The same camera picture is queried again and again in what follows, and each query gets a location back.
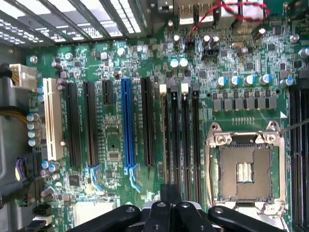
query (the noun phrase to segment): mounting screw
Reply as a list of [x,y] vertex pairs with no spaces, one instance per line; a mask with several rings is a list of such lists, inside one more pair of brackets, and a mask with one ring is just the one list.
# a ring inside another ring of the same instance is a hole
[[188,208],[188,207],[190,207],[190,205],[189,205],[189,203],[185,202],[185,203],[182,204],[182,207],[183,208]]
[[159,204],[157,204],[157,206],[159,206],[159,207],[165,207],[166,204],[164,204],[163,202],[160,202]]
[[134,212],[134,211],[135,211],[135,209],[134,209],[133,207],[129,207],[129,208],[126,210],[127,213],[132,213],[132,212]]

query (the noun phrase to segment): white pci slot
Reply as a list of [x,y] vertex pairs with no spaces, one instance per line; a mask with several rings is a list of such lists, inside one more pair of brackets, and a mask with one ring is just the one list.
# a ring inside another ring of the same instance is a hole
[[64,156],[63,147],[60,145],[62,140],[60,92],[56,88],[56,79],[43,79],[48,160],[58,160]]

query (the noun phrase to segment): blue pcie slot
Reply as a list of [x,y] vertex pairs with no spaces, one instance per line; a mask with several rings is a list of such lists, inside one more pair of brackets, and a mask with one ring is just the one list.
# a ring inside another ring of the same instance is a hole
[[134,176],[134,170],[137,166],[134,160],[133,96],[132,82],[128,78],[121,79],[121,106],[124,133],[125,175],[129,175],[131,186],[140,192],[140,188],[135,184]]

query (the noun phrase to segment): motherboard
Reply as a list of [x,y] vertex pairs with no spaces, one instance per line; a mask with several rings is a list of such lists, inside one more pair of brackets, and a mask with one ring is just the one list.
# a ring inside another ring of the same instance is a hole
[[29,144],[46,160],[54,232],[142,209],[166,183],[203,210],[225,205],[292,231],[291,136],[280,131],[308,68],[308,20],[187,34],[175,19],[152,38],[27,51],[39,85]]

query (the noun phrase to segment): red and black wires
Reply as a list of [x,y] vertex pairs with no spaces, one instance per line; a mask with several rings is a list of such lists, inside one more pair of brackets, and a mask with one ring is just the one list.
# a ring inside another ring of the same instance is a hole
[[[243,6],[243,5],[252,5],[255,7],[260,7],[265,10],[266,16],[262,19],[260,18],[253,18],[253,17],[248,17],[248,16],[242,16],[239,15],[238,13],[235,13],[234,10],[231,8],[231,6]],[[266,4],[263,3],[257,3],[257,2],[240,2],[240,3],[225,3],[223,0],[216,0],[216,5],[213,6],[201,19],[200,21],[192,27],[190,37],[193,36],[194,31],[201,25],[203,20],[210,15],[210,13],[214,12],[216,9],[223,7],[227,12],[229,12],[231,15],[235,15],[236,20],[246,20],[249,22],[264,22],[267,20],[267,17],[270,15],[270,10],[267,8]]]

